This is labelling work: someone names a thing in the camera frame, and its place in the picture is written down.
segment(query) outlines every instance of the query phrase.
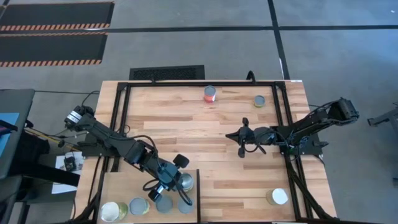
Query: yellow cable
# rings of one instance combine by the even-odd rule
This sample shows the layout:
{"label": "yellow cable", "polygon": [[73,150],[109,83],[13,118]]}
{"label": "yellow cable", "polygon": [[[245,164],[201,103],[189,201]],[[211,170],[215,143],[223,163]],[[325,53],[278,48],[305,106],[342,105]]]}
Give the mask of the yellow cable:
{"label": "yellow cable", "polygon": [[[34,131],[34,130],[26,130],[26,129],[25,129],[25,131],[28,132],[28,133],[34,134],[34,135],[36,135],[36,136],[39,136],[39,137],[48,139],[48,140],[50,140],[50,141],[52,141],[52,142],[54,142],[54,143],[57,143],[57,144],[60,142],[60,141],[58,141],[58,140],[56,140],[56,139],[54,139],[54,138],[50,138],[50,137],[45,136],[45,135],[42,134],[42,133],[38,133],[37,131]],[[79,152],[80,152],[80,150],[75,149],[75,148],[72,147],[72,146],[66,145],[65,147],[68,147],[70,150],[79,151]]]}

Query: round lid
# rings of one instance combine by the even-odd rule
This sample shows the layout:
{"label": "round lid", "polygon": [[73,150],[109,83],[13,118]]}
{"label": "round lid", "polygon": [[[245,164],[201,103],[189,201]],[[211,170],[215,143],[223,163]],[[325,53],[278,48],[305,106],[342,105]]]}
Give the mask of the round lid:
{"label": "round lid", "polygon": [[214,94],[216,94],[216,88],[214,88],[214,86],[205,87],[205,95],[213,96]]}
{"label": "round lid", "polygon": [[172,199],[167,196],[163,195],[163,197],[156,202],[156,209],[161,213],[169,212],[173,207]]}
{"label": "round lid", "polygon": [[142,215],[147,210],[147,202],[142,197],[133,198],[130,202],[130,212],[133,215]]}
{"label": "round lid", "polygon": [[101,207],[101,219],[113,222],[119,217],[119,205],[116,202],[107,202]]}
{"label": "round lid", "polygon": [[181,174],[181,179],[182,179],[182,188],[184,190],[190,190],[192,188],[193,185],[193,178],[190,174],[188,173],[183,173]]}
{"label": "round lid", "polygon": [[254,103],[257,105],[264,105],[266,103],[266,99],[263,96],[257,95],[254,97]]}
{"label": "round lid", "polygon": [[272,192],[272,199],[274,199],[274,202],[278,205],[283,205],[288,200],[287,194],[284,189],[275,189]]}
{"label": "round lid", "polygon": [[178,209],[180,210],[181,213],[184,214],[188,214],[191,213],[193,210],[193,205],[189,206],[187,205],[184,200],[182,200],[182,198],[180,198],[180,200],[178,200],[178,204],[177,204]]}

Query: black floor mat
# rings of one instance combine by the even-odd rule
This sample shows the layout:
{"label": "black floor mat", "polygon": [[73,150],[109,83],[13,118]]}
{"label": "black floor mat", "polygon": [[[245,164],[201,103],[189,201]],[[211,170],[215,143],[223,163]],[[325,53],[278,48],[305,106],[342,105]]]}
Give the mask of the black floor mat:
{"label": "black floor mat", "polygon": [[131,68],[130,80],[204,80],[205,66]]}
{"label": "black floor mat", "polygon": [[0,35],[0,67],[97,65],[105,32]]}
{"label": "black floor mat", "polygon": [[114,3],[8,5],[0,30],[53,30],[109,27]]}

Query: white paper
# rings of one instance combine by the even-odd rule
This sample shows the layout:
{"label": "white paper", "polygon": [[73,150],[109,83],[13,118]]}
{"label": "white paper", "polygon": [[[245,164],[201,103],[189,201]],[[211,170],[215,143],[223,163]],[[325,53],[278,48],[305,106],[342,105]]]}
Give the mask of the white paper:
{"label": "white paper", "polygon": [[[55,161],[55,168],[65,170],[65,163],[64,163],[64,158],[69,158],[75,156],[75,163],[76,163],[76,171],[73,171],[74,174],[81,174],[81,168],[83,167],[84,159],[83,156],[81,156],[81,152],[68,152],[64,156],[57,156],[57,160]],[[60,193],[65,193],[65,192],[71,192],[77,190],[77,187],[71,186],[71,185],[66,185],[66,184],[58,184],[54,183],[52,185],[52,191],[51,194],[60,194]]]}

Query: gray floor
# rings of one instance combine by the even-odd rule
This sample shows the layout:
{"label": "gray floor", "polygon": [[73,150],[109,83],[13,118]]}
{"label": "gray floor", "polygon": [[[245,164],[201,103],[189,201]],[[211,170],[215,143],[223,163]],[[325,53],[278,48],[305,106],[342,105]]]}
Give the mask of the gray floor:
{"label": "gray floor", "polygon": [[[282,26],[398,24],[394,0],[274,2]],[[267,1],[117,0],[111,23],[114,28],[223,25],[271,25]],[[285,31],[282,40],[290,76],[304,81],[309,102],[320,105],[343,96],[361,114],[353,125],[320,134],[330,142],[325,163],[338,216],[396,223],[397,139],[388,124],[371,128],[366,118],[393,109],[398,101],[398,30]],[[282,78],[271,31],[110,34],[101,65],[0,68],[0,88],[92,91],[103,80],[128,79],[132,67],[193,64],[205,65],[207,79],[244,78],[248,70],[258,79]],[[29,119],[55,133],[84,97],[37,93]],[[88,105],[95,107],[96,99],[92,96]],[[71,202],[34,205],[28,223],[64,221],[71,207]]]}

